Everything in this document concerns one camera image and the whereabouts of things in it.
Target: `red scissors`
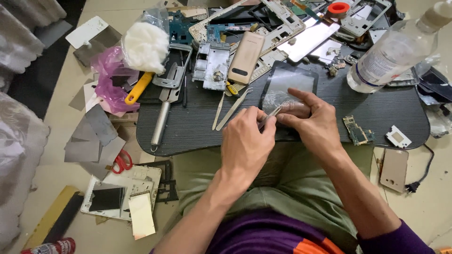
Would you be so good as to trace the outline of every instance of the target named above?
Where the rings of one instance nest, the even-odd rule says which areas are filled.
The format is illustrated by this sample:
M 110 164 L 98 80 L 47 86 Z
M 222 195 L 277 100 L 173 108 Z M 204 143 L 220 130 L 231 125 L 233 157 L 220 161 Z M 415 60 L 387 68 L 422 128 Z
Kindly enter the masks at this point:
M 127 165 L 126 162 L 124 161 L 123 158 L 121 158 L 121 154 L 126 155 L 129 158 L 129 164 Z M 130 158 L 130 154 L 128 154 L 126 151 L 124 151 L 123 149 L 121 149 L 121 151 L 119 152 L 119 154 L 116 156 L 116 159 L 114 159 L 114 161 L 118 164 L 119 166 L 119 171 L 115 171 L 114 168 L 112 167 L 112 172 L 115 174 L 120 174 L 122 173 L 124 170 L 129 170 L 132 168 L 133 164 L 132 164 L 132 158 Z

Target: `power cord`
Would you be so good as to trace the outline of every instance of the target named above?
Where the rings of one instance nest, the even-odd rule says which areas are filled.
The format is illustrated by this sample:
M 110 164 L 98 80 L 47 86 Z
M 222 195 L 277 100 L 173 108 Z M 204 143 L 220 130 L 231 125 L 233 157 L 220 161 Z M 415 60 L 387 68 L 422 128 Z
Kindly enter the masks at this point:
M 405 190 L 408 191 L 408 194 L 416 193 L 416 190 L 418 189 L 419 185 L 421 185 L 421 182 L 427 177 L 428 171 L 430 170 L 430 164 L 432 163 L 433 157 L 435 157 L 435 152 L 433 152 L 433 150 L 430 147 L 428 147 L 426 144 L 424 144 L 424 146 L 425 146 L 425 148 L 427 148 L 430 151 L 432 156 L 430 157 L 430 160 L 427 163 L 427 167 L 425 168 L 425 173 L 424 173 L 423 177 L 419 181 L 405 185 L 405 188 L 406 188 Z

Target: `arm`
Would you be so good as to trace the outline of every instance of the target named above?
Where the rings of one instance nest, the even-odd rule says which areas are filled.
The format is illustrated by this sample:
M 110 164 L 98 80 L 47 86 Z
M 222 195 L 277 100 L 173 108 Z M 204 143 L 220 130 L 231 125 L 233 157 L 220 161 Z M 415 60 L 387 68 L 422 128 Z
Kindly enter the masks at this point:
M 157 244 L 155 254 L 205 253 L 223 217 L 256 178 L 275 144 L 276 118 L 261 134 L 256 120 L 265 113 L 243 109 L 223 129 L 221 168 L 182 220 Z
M 360 237 L 370 239 L 398 229 L 401 221 L 397 215 L 343 149 L 335 108 L 313 93 L 288 91 L 311 107 L 312 116 L 299 119 L 279 114 L 278 121 L 295 128 L 305 146 L 319 159 Z

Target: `person's left hand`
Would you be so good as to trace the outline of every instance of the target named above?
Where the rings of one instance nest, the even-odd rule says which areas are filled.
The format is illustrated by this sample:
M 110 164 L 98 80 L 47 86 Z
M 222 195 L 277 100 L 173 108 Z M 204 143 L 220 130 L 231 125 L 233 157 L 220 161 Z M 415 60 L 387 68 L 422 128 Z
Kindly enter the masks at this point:
M 275 146 L 276 117 L 270 117 L 263 133 L 257 120 L 265 118 L 257 107 L 242 109 L 223 130 L 221 179 L 244 193 L 254 181 Z

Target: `gold smartphone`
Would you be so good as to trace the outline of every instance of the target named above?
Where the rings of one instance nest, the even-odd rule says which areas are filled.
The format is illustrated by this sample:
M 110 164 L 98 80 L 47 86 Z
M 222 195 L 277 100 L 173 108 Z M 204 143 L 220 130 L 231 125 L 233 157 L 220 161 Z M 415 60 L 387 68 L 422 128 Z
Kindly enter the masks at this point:
M 251 80 L 251 75 L 256 67 L 257 59 L 264 46 L 265 37 L 258 33 L 246 31 L 240 40 L 234 59 L 229 66 L 229 80 L 246 85 Z

